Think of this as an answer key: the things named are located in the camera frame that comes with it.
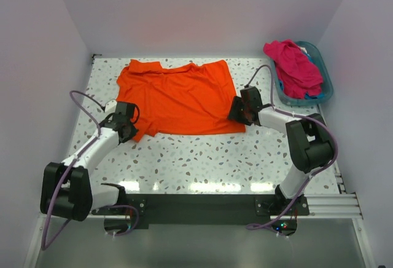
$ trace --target speckled tabletop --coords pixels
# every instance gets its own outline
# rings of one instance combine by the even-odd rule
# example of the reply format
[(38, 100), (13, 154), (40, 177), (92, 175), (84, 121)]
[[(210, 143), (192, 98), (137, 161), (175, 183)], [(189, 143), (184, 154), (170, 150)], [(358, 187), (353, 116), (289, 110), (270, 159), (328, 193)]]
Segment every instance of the speckled tabletop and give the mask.
[[(198, 65), (221, 58), (137, 58), (140, 61), (160, 61), (164, 68), (174, 68), (194, 62)], [(246, 84), (255, 69), (269, 60), (228, 58), (236, 91)], [(105, 104), (116, 98), (116, 83), (129, 58), (96, 58), (87, 93)], [(270, 74), (261, 69), (253, 82), (260, 89), (262, 101), (269, 103)], [(274, 91), (277, 107), (300, 114), (317, 112), (315, 107), (299, 108), (280, 103)], [(98, 119), (104, 113), (90, 100), (84, 106)], [(129, 141), (119, 145), (98, 165), (90, 177), (92, 184), (116, 183), (129, 193), (273, 193), (287, 175), (291, 159), (287, 138), (265, 127), (251, 126), (246, 133), (182, 136), (158, 133), (144, 136), (139, 143)], [(78, 149), (95, 131), (94, 123), (80, 113), (71, 141), (69, 154)], [(305, 194), (338, 194), (332, 168), (316, 176)]]

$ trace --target orange cloth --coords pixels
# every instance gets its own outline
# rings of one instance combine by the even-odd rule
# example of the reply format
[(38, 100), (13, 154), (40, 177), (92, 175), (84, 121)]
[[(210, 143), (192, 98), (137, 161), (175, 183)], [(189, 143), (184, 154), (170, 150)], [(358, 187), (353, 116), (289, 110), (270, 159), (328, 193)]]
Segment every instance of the orange cloth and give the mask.
[(246, 131), (243, 124), (227, 120), (236, 91), (223, 60), (173, 69), (162, 68), (160, 62), (131, 60), (117, 83), (117, 101), (136, 103), (141, 110), (135, 141), (158, 132), (211, 135)]

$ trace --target white wall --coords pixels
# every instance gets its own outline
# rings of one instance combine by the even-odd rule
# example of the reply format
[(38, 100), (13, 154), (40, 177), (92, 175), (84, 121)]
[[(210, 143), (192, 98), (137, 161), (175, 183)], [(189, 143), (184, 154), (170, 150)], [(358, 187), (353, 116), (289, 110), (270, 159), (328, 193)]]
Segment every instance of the white wall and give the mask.
[(62, 0), (0, 0), (0, 266), (21, 267), (42, 174), (64, 157), (88, 50)]
[(343, 0), (318, 47), (335, 94), (324, 111), (359, 195), (378, 264), (393, 267), (393, 0)]
[(94, 53), (262, 53), (273, 39), (319, 42), (341, 0), (64, 0)]

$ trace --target red cloth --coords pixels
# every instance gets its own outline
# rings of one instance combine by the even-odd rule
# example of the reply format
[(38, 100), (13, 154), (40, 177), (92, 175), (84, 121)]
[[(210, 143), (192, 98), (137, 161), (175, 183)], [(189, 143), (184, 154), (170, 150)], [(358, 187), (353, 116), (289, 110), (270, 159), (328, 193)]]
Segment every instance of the red cloth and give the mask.
[(287, 96), (304, 99), (306, 93), (309, 96), (322, 93), (323, 78), (318, 67), (290, 39), (265, 44), (263, 51), (274, 60), (277, 76), (284, 84)]

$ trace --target pink cloth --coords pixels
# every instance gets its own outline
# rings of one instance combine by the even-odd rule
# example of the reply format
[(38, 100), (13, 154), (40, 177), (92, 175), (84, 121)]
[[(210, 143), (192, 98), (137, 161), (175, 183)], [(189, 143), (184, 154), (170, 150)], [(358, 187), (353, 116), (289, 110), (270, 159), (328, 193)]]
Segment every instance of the pink cloth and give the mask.
[(304, 99), (306, 93), (309, 96), (322, 93), (323, 78), (318, 67), (290, 39), (265, 44), (263, 51), (274, 60), (278, 78), (284, 84), (287, 96)]

